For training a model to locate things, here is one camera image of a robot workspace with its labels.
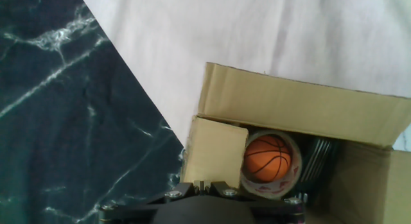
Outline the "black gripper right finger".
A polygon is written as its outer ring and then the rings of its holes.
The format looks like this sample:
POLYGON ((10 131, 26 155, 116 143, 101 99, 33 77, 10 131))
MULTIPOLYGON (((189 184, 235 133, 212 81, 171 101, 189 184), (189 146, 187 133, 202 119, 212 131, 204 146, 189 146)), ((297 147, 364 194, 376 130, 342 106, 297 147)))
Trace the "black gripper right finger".
POLYGON ((295 197, 270 200, 229 187, 226 182, 202 182, 202 194, 234 200, 250 210, 256 223, 304 224, 303 202, 295 197))

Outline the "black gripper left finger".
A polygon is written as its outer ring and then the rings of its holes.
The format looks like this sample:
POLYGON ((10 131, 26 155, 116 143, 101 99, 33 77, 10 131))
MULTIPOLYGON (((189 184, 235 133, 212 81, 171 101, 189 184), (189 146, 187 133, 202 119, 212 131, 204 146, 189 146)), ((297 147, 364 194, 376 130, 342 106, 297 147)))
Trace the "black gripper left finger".
POLYGON ((203 194, 203 181, 181 182, 173 189, 159 193, 145 202, 132 205, 109 203, 98 208, 98 224, 151 223, 164 205, 203 194))

